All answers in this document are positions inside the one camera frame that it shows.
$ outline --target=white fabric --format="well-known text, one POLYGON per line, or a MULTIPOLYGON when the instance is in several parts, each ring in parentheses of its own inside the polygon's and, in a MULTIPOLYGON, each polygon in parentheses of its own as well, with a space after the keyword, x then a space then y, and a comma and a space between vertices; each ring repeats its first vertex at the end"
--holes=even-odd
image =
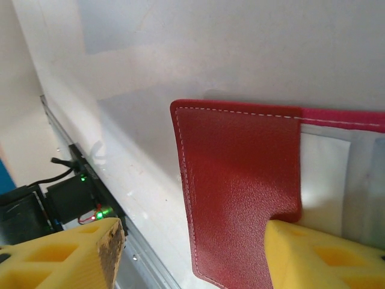
POLYGON ((301 134, 303 216, 299 225, 341 235, 349 150, 349 141, 301 134))

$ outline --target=blue object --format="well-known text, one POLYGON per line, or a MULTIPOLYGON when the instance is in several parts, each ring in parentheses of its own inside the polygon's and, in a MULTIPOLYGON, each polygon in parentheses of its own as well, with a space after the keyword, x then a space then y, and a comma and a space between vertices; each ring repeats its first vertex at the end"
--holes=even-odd
POLYGON ((0 194, 7 193, 16 188, 7 168, 0 160, 0 194))

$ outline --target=black cable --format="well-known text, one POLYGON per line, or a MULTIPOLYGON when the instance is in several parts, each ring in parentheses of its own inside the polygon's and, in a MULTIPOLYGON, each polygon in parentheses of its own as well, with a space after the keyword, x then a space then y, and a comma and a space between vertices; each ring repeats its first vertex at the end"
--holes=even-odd
POLYGON ((59 158, 51 158, 51 162, 54 164, 62 164, 69 168, 75 168, 76 167, 76 161, 64 161, 59 158))
POLYGON ((51 179, 42 179, 41 181, 37 181, 37 182, 33 182, 32 184, 30 184, 28 187, 33 187, 34 185, 40 185, 40 184, 48 184, 50 182, 56 182, 58 181, 59 179, 63 179, 65 176, 68 176, 70 173, 72 173, 73 169, 69 169, 67 171, 65 171, 64 173, 62 173, 61 175, 58 175, 54 178, 51 178, 51 179))

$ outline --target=white panel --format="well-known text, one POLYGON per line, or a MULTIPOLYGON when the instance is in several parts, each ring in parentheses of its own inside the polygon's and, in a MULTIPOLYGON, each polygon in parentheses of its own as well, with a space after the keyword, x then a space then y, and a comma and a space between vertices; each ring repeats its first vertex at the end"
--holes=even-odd
POLYGON ((385 110, 383 0, 13 0, 51 109, 182 288, 176 98, 385 110))
POLYGON ((299 225, 341 236, 349 151, 349 141, 301 134, 303 215, 299 225))

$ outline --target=red leather flap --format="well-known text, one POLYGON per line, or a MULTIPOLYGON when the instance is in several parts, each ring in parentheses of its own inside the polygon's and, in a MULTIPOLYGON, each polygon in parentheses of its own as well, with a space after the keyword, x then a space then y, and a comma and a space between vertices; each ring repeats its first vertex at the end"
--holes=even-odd
POLYGON ((194 273, 221 288, 272 288, 269 219, 300 218, 301 109, 174 101, 194 273))

